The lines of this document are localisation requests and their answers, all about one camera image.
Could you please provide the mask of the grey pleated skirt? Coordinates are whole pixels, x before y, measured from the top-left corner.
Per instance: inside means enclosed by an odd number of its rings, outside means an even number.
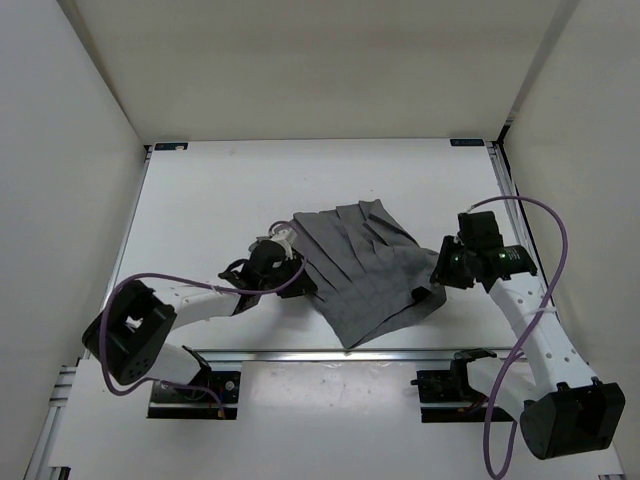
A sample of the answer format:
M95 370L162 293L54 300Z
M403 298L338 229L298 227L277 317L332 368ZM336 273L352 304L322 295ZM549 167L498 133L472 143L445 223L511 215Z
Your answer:
M421 247L379 199L297 212L292 225L317 285L311 303L346 349L414 326L447 301L431 283L438 253Z

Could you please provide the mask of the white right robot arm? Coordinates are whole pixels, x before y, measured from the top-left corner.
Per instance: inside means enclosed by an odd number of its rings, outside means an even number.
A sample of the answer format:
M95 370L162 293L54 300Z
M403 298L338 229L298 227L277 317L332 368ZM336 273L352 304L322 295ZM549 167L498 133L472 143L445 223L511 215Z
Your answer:
M495 394L517 421L538 459L607 449L625 397L581 358L542 300L542 283L527 250L507 246L492 212L461 213L459 232L444 238L433 280L467 289L481 284L521 341L533 378L509 371Z

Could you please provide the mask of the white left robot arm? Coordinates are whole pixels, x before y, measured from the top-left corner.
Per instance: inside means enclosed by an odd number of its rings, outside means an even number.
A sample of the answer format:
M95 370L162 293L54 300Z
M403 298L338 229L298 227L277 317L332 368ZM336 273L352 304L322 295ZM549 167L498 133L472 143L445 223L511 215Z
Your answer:
M118 284L82 336L101 365L108 390L125 396L147 382L172 388L188 400L220 400L208 363L192 348L168 342L183 326L242 314L260 299L316 292L307 260L288 240L261 238L246 259L219 273L223 285L161 273L139 273Z

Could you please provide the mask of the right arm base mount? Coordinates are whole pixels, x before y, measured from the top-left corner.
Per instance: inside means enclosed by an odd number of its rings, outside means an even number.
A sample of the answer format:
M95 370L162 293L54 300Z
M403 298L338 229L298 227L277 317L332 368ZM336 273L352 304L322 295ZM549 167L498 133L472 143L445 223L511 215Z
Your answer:
M466 367L477 360L497 357L494 351L483 348L460 350L446 369L418 370L411 385L418 391L421 422L483 423L488 396L470 387Z

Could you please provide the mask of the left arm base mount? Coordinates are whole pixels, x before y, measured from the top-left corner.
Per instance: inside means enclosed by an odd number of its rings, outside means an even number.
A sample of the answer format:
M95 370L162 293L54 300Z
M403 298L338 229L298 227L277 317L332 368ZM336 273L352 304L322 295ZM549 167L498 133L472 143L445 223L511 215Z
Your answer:
M241 371L225 364L198 359L200 370L190 385L203 390L174 388L154 382L147 408L148 419L235 420L241 385Z

